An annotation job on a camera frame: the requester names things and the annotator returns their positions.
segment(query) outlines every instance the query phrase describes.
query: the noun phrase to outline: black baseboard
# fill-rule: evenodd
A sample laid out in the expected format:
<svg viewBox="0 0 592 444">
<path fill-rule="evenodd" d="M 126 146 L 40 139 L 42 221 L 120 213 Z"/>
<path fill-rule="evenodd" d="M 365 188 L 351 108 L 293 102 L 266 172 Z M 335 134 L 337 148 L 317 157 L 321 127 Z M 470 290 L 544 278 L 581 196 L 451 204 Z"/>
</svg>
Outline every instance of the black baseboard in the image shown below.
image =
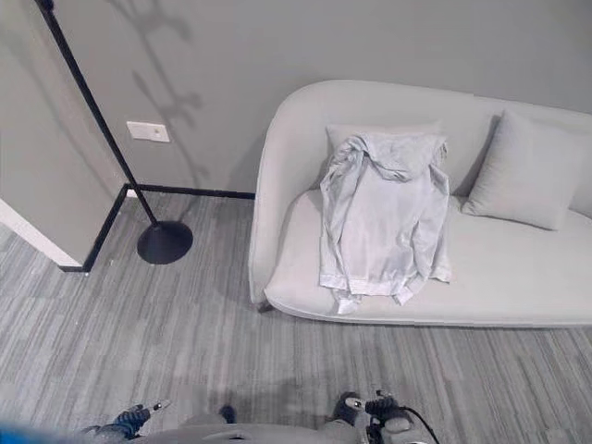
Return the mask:
<svg viewBox="0 0 592 444">
<path fill-rule="evenodd" d="M 115 199 L 107 218 L 103 226 L 101 227 L 101 231 L 99 235 L 96 237 L 94 241 L 94 245 L 92 246 L 91 252 L 84 261 L 82 266 L 60 266 L 59 269 L 66 272 L 66 273 L 88 273 L 91 271 L 94 265 L 94 261 L 96 260 L 96 256 L 99 255 L 101 248 L 103 247 L 103 243 L 109 234 L 109 230 L 117 217 L 117 213 L 119 212 L 119 208 L 123 204 L 123 201 L 128 194 L 128 190 L 131 190 L 131 185 L 126 183 L 121 187 L 119 190 L 119 194 Z M 212 197 L 228 197 L 231 199 L 248 199 L 253 200 L 255 195 L 253 192 L 237 192 L 237 191 L 219 191 L 219 190 L 198 190 L 195 188 L 180 188 L 180 187 L 163 187 L 161 185 L 147 185 L 141 184 L 140 190 L 142 191 L 154 191 L 154 192 L 167 192 L 171 194 L 190 194 L 193 196 L 212 196 Z"/>
<path fill-rule="evenodd" d="M 88 273 L 91 271 L 94 265 L 94 261 L 96 261 L 96 256 L 99 255 L 101 251 L 101 247 L 103 247 L 103 243 L 107 238 L 107 234 L 109 234 L 109 230 L 117 217 L 117 213 L 119 212 L 119 208 L 123 204 L 123 201 L 126 198 L 126 194 L 128 192 L 128 187 L 124 185 L 119 190 L 119 194 L 117 195 L 115 201 L 113 202 L 113 206 L 105 219 L 103 226 L 101 227 L 101 231 L 99 231 L 99 235 L 94 240 L 94 245 L 92 246 L 91 252 L 86 257 L 84 264 L 82 266 L 60 266 L 59 269 L 65 271 L 67 273 Z"/>
<path fill-rule="evenodd" d="M 131 190 L 131 185 L 127 183 L 126 186 L 128 190 Z M 147 185 L 144 183 L 140 184 L 140 190 L 168 192 L 171 194 L 191 194 L 193 196 L 229 197 L 230 199 L 248 199 L 251 201 L 255 198 L 254 192 L 200 190 L 197 188 L 164 187 L 162 185 Z"/>
</svg>

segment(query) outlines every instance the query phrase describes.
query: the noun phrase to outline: hood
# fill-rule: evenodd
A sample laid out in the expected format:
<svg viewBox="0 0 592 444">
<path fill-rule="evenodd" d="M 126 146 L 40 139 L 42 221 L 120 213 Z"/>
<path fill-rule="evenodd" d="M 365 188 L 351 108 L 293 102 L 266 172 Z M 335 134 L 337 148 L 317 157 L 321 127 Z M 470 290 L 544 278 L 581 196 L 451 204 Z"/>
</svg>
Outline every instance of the hood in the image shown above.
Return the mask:
<svg viewBox="0 0 592 444">
<path fill-rule="evenodd" d="M 360 134 L 364 151 L 384 179 L 407 182 L 446 155 L 446 138 L 439 134 Z"/>
</svg>

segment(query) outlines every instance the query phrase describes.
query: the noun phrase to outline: power outlet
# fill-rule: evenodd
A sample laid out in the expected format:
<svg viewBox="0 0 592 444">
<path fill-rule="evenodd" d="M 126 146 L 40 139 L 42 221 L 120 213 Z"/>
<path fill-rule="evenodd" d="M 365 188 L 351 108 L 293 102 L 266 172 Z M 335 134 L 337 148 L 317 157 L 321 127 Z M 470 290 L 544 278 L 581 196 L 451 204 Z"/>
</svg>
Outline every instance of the power outlet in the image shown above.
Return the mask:
<svg viewBox="0 0 592 444">
<path fill-rule="evenodd" d="M 153 142 L 170 142 L 167 127 L 157 123 L 127 122 L 129 134 L 134 139 Z"/>
</svg>

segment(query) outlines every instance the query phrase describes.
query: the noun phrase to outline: floor lamp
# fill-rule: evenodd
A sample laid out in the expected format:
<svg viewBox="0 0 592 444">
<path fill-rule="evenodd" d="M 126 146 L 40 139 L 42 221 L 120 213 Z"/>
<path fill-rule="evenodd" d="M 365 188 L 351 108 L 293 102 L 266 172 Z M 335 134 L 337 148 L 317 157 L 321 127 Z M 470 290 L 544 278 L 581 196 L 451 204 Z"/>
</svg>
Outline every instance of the floor lamp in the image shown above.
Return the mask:
<svg viewBox="0 0 592 444">
<path fill-rule="evenodd" d="M 68 42 L 66 41 L 66 37 L 64 37 L 64 33 L 54 15 L 54 1 L 35 0 L 35 3 L 41 10 L 45 23 L 54 36 L 55 43 L 64 57 L 64 60 L 66 60 L 72 77 L 76 81 L 86 104 L 91 109 L 94 120 L 103 133 L 103 136 L 105 137 L 109 148 L 111 148 L 113 155 L 117 159 L 119 166 L 128 178 L 131 188 L 138 195 L 138 199 L 140 200 L 146 215 L 148 215 L 148 218 L 150 219 L 150 227 L 148 227 L 138 239 L 138 255 L 150 264 L 163 265 L 177 261 L 185 255 L 193 244 L 191 230 L 185 224 L 178 221 L 159 221 L 156 219 L 150 205 L 144 198 L 138 182 L 131 174 L 130 167 L 123 157 L 121 150 L 119 150 L 115 138 L 113 137 L 113 134 L 111 134 L 111 130 L 107 126 L 98 104 L 94 101 L 93 94 L 86 84 L 84 76 L 80 72 L 78 63 L 76 62 Z"/>
</svg>

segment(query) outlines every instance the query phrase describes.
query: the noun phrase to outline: sofa armrest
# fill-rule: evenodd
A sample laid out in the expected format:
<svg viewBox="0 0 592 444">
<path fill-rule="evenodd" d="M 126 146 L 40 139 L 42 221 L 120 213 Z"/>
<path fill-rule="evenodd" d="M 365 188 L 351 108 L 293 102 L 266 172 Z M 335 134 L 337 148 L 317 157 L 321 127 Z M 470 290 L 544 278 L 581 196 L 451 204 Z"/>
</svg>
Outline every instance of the sofa armrest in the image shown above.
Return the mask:
<svg viewBox="0 0 592 444">
<path fill-rule="evenodd" d="M 249 251 L 251 300 L 257 305 L 266 302 L 264 288 L 276 266 L 290 204 L 318 183 L 328 156 L 324 116 L 310 90 L 303 88 L 284 101 L 265 138 Z"/>
</svg>

